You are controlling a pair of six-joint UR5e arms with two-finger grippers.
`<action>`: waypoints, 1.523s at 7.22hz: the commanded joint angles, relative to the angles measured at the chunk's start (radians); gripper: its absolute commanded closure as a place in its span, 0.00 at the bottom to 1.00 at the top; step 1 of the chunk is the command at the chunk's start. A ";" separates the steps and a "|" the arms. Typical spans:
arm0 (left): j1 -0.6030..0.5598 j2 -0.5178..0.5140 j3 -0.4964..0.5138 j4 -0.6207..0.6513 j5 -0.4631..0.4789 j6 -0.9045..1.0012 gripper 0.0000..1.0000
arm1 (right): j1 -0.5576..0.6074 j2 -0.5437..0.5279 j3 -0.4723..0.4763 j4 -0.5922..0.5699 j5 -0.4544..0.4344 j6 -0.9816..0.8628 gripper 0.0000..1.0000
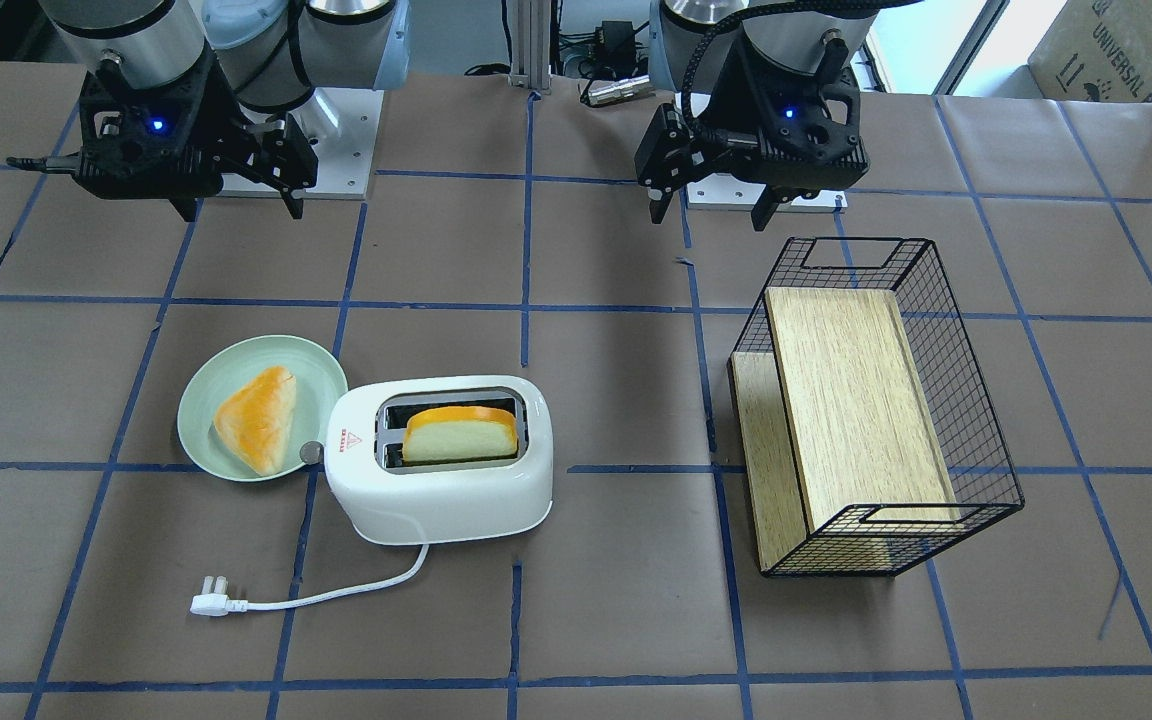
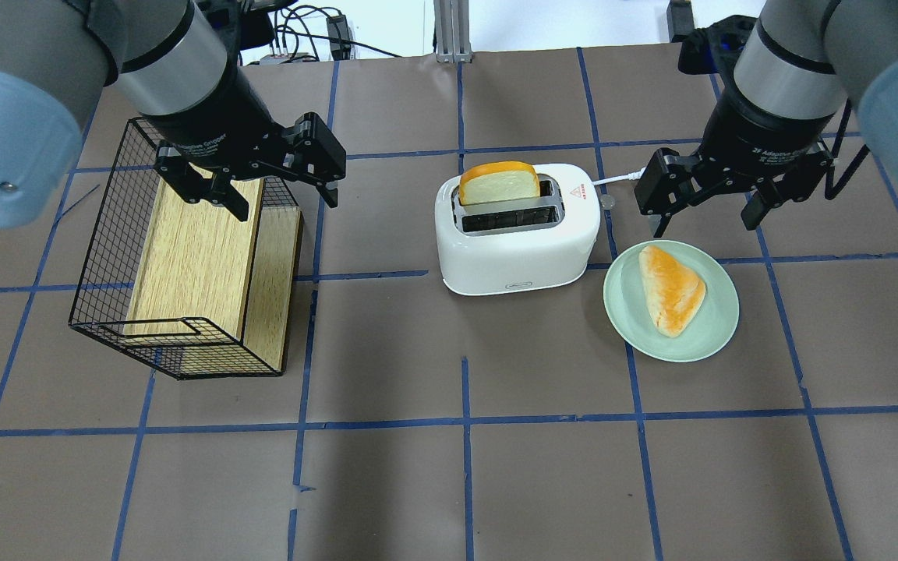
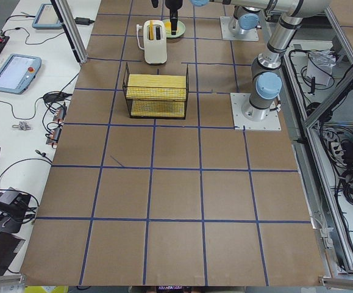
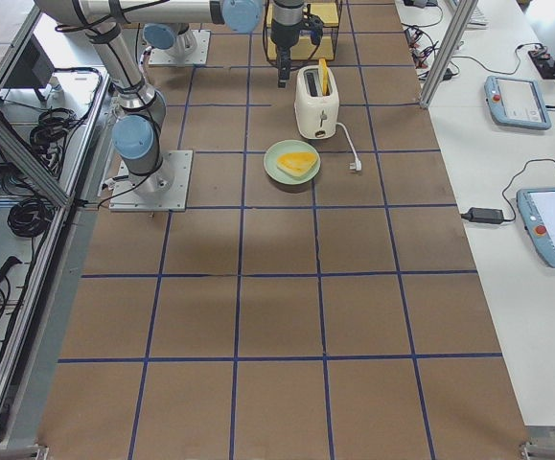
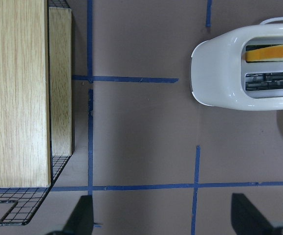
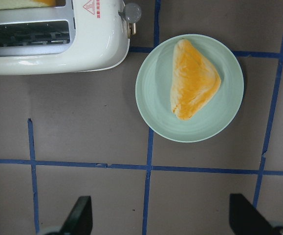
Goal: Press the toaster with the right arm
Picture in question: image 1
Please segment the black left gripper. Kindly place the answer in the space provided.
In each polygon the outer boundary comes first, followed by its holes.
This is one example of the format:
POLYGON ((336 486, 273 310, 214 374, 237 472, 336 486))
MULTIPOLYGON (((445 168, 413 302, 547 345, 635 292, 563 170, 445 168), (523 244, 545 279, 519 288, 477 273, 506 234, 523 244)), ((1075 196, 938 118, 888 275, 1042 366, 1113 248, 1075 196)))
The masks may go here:
POLYGON ((773 187, 751 206, 751 227, 764 232, 794 194, 846 190, 867 173, 849 46, 827 35, 814 47, 820 56, 806 70, 790 70, 741 35, 728 46, 705 109, 685 118, 681 106, 658 106, 635 152, 650 222, 664 223, 682 184, 726 173, 773 187))

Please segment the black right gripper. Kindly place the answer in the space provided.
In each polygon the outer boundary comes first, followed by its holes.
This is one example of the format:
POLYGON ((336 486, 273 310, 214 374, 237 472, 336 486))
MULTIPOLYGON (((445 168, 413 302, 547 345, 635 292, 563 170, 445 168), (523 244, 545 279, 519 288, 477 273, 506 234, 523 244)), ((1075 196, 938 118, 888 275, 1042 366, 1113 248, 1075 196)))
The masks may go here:
POLYGON ((132 88, 129 68, 105 50, 84 78, 82 145, 70 156, 79 187, 106 200, 168 200, 196 223, 200 199, 233 174, 274 190, 293 220, 305 217, 303 191, 317 183, 319 160, 291 114, 247 118, 210 46, 161 86, 132 88))

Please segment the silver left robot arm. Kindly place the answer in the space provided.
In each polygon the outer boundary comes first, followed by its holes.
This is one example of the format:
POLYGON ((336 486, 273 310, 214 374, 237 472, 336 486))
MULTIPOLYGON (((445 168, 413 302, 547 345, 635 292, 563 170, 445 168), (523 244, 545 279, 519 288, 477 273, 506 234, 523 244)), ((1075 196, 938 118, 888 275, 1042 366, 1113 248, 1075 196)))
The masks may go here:
POLYGON ((882 1, 657 1, 647 77, 669 99, 634 156, 660 223, 687 185, 758 184, 751 223, 867 173, 851 60, 882 1))

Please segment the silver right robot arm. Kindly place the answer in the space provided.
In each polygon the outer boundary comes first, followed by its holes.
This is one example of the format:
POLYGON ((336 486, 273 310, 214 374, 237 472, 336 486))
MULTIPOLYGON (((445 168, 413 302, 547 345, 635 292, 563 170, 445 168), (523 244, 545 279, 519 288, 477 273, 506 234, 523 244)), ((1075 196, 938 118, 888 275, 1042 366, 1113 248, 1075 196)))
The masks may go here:
POLYGON ((45 1, 86 65, 81 146, 12 158, 105 200, 362 200, 385 91, 410 68, 406 1, 45 1))

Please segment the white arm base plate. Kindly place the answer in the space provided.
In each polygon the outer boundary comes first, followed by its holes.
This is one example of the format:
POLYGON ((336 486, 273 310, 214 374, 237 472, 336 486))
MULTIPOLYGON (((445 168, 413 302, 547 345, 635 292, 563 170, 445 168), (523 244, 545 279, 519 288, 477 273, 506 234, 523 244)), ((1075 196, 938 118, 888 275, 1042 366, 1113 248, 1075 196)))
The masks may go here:
POLYGON ((384 92, 370 88, 316 88, 291 108, 319 164, 317 181, 296 190, 301 199, 365 200, 372 177, 384 92))
MULTIPOLYGON (((749 214, 764 188, 764 184, 740 181, 730 174, 713 174, 687 185, 687 204, 690 209, 745 211, 749 214)), ((849 209, 846 191, 823 190, 814 199, 797 197, 791 202, 782 202, 776 206, 776 213, 823 214, 846 209, 849 209)))

